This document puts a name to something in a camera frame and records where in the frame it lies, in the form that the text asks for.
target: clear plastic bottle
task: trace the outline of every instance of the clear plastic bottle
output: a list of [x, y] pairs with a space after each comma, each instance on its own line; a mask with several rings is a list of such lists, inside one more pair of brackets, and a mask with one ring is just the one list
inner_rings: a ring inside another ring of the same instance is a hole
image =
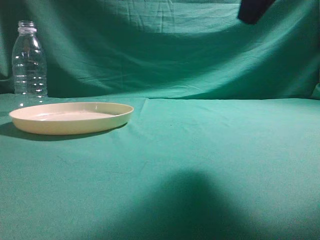
[[17, 107], [44, 103], [47, 92], [47, 62], [32, 21], [19, 21], [19, 36], [12, 50], [12, 72]]

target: green tablecloth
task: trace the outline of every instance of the green tablecloth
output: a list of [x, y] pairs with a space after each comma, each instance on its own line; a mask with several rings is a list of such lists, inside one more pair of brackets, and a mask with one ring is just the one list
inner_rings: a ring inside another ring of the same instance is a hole
[[320, 238], [320, 101], [81, 101], [135, 111], [109, 132], [41, 136], [0, 95], [0, 239]]

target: plate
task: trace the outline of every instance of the plate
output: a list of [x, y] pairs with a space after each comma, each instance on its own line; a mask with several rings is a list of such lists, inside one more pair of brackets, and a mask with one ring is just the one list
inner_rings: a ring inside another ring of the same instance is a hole
[[9, 113], [20, 130], [44, 135], [101, 132], [126, 124], [134, 108], [111, 102], [70, 102], [30, 106]]

